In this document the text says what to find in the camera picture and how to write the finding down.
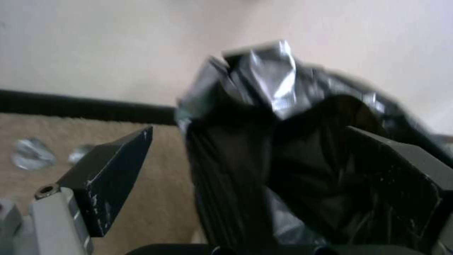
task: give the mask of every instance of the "plastic bag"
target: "plastic bag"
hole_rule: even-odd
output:
[[[208,60],[176,111],[211,243],[428,249],[357,174],[346,138],[354,126],[453,167],[417,122],[362,83],[297,62],[285,41],[224,58]]]

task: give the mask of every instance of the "crumpled foil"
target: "crumpled foil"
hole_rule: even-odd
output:
[[[37,138],[18,140],[14,146],[12,161],[19,168],[38,170],[56,162],[55,155]]]
[[[69,163],[75,165],[79,162],[87,153],[89,153],[95,145],[92,144],[84,144],[77,148],[75,148],[71,154],[69,154],[69,158],[67,159]]]

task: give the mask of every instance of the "screw hole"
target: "screw hole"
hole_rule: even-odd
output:
[[[52,190],[53,190],[52,186],[46,186],[46,187],[42,188],[39,192],[41,194],[46,194],[47,192],[51,192]]]

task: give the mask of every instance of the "chipped black paint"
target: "chipped black paint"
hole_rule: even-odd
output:
[[[152,141],[152,127],[96,146],[59,181],[74,191],[88,232],[102,237],[127,199]]]

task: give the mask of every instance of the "white wall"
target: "white wall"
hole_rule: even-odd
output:
[[[451,0],[0,0],[0,88],[174,105],[209,54],[275,39],[453,133]]]

